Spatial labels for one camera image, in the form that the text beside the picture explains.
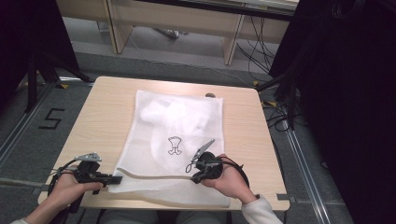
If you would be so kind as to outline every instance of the hand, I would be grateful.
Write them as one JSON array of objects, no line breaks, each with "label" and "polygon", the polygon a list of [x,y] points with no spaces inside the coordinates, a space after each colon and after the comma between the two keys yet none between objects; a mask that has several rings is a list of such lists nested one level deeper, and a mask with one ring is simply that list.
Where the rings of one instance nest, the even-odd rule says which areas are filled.
[{"label": "hand", "polygon": [[35,224],[49,223],[61,210],[85,191],[100,189],[102,186],[101,183],[79,184],[73,174],[62,174],[49,197],[25,221]]},{"label": "hand", "polygon": [[[221,158],[223,161],[232,162],[227,158]],[[223,164],[223,172],[218,179],[204,179],[201,183],[207,187],[214,188],[227,197],[237,198],[243,204],[251,203],[257,200],[253,192],[246,184],[244,178],[231,165]]]}]

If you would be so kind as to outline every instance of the printed drawing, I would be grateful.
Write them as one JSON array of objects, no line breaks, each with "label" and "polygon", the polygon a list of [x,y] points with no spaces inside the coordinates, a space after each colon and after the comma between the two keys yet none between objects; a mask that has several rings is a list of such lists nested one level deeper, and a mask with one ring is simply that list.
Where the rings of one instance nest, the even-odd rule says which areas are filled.
[{"label": "printed drawing", "polygon": [[172,144],[172,150],[169,150],[168,153],[169,153],[170,155],[173,155],[173,154],[175,154],[175,153],[176,153],[177,155],[180,155],[181,151],[178,149],[178,144],[180,144],[181,138],[179,138],[179,137],[177,137],[177,136],[173,136],[173,137],[168,138],[168,140],[169,140],[169,142],[171,142],[171,144]]}]

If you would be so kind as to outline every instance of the table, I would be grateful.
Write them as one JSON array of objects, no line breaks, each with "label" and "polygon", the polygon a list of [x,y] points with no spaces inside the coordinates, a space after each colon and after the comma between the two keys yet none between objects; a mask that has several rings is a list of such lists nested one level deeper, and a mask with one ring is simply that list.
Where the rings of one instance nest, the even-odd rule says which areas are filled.
[{"label": "table", "polygon": [[[112,174],[130,131],[137,90],[178,95],[205,96],[213,93],[223,98],[223,132],[227,156],[245,164],[251,189],[265,196],[276,211],[289,209],[286,194],[258,93],[253,89],[190,84],[121,77],[99,77],[81,109],[54,168],[65,165],[75,156],[97,152],[102,157],[99,172]],[[47,192],[42,192],[42,203]],[[81,206],[90,208],[189,209],[145,202],[132,192],[113,194],[101,189],[98,195],[87,192]],[[241,203],[232,199],[225,210],[239,210]]]},{"label": "table", "polygon": [[[237,39],[257,40],[257,36],[250,17],[245,18],[245,15],[235,12],[215,11],[212,7],[214,4],[224,9],[236,8],[236,11],[238,8],[257,9],[255,15],[259,16],[253,20],[256,27],[259,27],[261,17],[265,17],[267,11],[292,15],[298,2],[299,0],[57,0],[64,17],[107,22],[115,53],[122,53],[133,26],[145,26],[222,36],[225,64],[232,62]],[[272,18],[265,19],[264,24],[263,41],[279,44],[289,22]]]}]

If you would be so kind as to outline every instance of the wooden table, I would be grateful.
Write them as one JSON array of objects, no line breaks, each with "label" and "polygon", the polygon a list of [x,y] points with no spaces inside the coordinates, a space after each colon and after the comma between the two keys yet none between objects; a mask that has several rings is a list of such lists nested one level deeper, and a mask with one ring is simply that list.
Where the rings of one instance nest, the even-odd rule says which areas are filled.
[{"label": "wooden table", "polygon": [[[120,77],[99,77],[82,107],[78,119],[54,168],[65,165],[75,156],[97,152],[102,157],[99,172],[112,174],[123,150],[134,117],[137,90],[178,95],[205,96],[213,93],[223,98],[224,146],[227,156],[245,164],[251,189],[265,196],[276,211],[289,209],[289,201],[279,201],[286,194],[258,93],[253,89],[180,82],[166,82]],[[47,197],[42,192],[41,203]],[[90,208],[189,209],[145,202],[134,193],[98,195],[87,192],[81,206]],[[228,210],[239,210],[241,203],[232,199]]]}]

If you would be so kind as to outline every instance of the white cloth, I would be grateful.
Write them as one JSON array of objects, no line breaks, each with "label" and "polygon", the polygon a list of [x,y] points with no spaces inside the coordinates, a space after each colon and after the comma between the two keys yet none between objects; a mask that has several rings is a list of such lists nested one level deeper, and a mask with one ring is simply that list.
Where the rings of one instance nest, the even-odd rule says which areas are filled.
[{"label": "white cloth", "polygon": [[134,121],[114,175],[120,185],[110,192],[134,191],[171,204],[229,206],[230,200],[214,189],[196,185],[190,177],[197,149],[215,139],[207,150],[224,152],[222,99],[137,91]]}]

